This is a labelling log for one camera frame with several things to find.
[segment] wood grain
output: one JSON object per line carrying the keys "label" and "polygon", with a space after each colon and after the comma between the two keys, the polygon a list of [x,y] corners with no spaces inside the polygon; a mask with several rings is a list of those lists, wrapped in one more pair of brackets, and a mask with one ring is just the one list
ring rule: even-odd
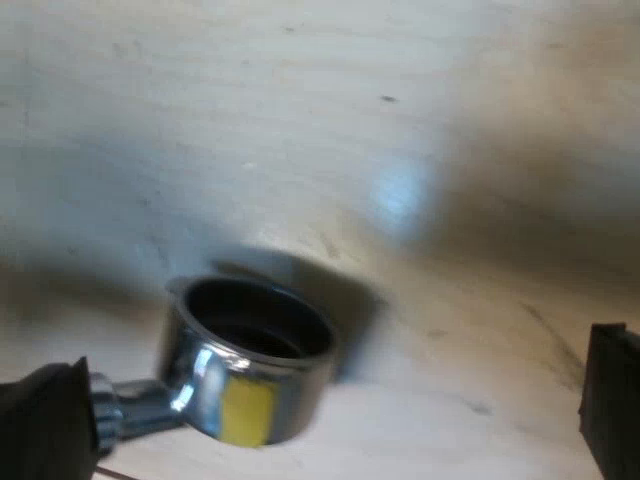
{"label": "wood grain", "polygon": [[640,328],[639,8],[3,2],[2,376],[148,375],[164,285],[221,260],[347,312],[334,272],[386,308],[308,433],[105,467],[599,478],[579,374],[592,322]]}

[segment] black object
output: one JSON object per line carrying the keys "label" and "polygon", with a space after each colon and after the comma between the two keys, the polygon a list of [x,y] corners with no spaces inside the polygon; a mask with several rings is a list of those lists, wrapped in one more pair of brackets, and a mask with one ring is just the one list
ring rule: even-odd
{"label": "black object", "polygon": [[580,431],[606,480],[640,479],[640,336],[593,325]]}
{"label": "black object", "polygon": [[0,385],[0,478],[89,480],[98,458],[85,358]]}

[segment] metal rim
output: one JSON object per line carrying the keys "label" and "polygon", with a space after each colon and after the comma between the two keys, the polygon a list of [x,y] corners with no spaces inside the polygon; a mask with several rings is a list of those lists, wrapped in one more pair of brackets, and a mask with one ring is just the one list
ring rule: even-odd
{"label": "metal rim", "polygon": [[[307,355],[301,358],[286,358],[275,357],[266,355],[263,353],[255,352],[240,346],[216,335],[204,326],[191,312],[187,305],[187,299],[190,294],[198,287],[206,283],[219,283],[219,284],[235,284],[242,287],[251,287],[261,290],[264,293],[277,294],[285,297],[288,301],[298,304],[298,306],[307,310],[307,312],[315,317],[322,327],[326,330],[328,336],[328,344],[321,353],[315,355]],[[283,367],[308,367],[322,363],[325,359],[332,356],[338,345],[338,335],[328,320],[326,315],[322,314],[317,308],[310,305],[307,301],[303,300],[299,295],[291,292],[290,290],[281,287],[276,284],[270,284],[266,282],[260,282],[253,279],[230,277],[230,276],[202,276],[190,280],[185,284],[184,288],[175,295],[174,307],[177,309],[182,321],[184,321],[191,329],[193,329],[198,335],[208,342],[214,343],[216,346],[222,347],[233,353],[240,354],[249,360],[254,360],[263,364],[276,365]]]}

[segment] chrome portafilter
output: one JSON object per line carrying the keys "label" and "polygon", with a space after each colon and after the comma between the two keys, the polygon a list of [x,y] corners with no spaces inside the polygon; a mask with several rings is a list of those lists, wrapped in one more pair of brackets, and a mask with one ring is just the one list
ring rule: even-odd
{"label": "chrome portafilter", "polygon": [[91,374],[99,448],[188,424],[222,442],[283,442],[310,422],[337,339],[318,310],[279,286],[201,277],[173,293],[156,379]]}

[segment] light wood surface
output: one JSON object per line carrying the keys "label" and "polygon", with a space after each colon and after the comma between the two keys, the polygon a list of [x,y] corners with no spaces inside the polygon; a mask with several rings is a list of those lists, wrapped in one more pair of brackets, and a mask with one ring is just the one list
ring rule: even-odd
{"label": "light wood surface", "polygon": [[358,320],[314,426],[260,450],[171,432],[107,468],[600,478],[577,408],[591,323],[640,330],[638,14],[3,2],[1,380],[83,354],[148,375],[166,282],[250,271]]}

